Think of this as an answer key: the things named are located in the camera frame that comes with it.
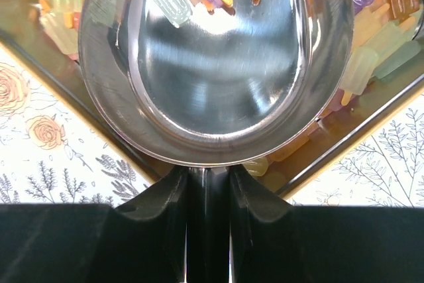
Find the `metal scoop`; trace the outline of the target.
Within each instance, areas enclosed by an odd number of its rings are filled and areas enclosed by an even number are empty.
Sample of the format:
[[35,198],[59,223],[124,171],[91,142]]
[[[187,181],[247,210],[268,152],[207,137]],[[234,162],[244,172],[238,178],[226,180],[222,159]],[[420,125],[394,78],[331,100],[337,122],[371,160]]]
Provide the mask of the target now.
[[305,282],[291,205],[244,163],[298,137],[350,54],[351,0],[85,0],[79,62],[100,114],[172,163],[120,205],[91,278]]

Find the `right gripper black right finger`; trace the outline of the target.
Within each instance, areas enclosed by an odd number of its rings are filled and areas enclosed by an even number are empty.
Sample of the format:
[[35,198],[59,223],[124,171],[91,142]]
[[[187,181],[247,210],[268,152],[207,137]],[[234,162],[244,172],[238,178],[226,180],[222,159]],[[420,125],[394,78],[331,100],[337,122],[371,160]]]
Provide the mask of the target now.
[[235,282],[422,282],[423,210],[291,205],[229,170]]

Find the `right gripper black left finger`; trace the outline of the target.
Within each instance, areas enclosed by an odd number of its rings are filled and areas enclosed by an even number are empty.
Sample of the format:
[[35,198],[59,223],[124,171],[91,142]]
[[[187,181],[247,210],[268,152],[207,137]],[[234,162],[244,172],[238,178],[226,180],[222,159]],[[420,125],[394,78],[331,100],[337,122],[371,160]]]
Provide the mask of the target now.
[[2,282],[182,282],[187,169],[132,200],[1,206]]

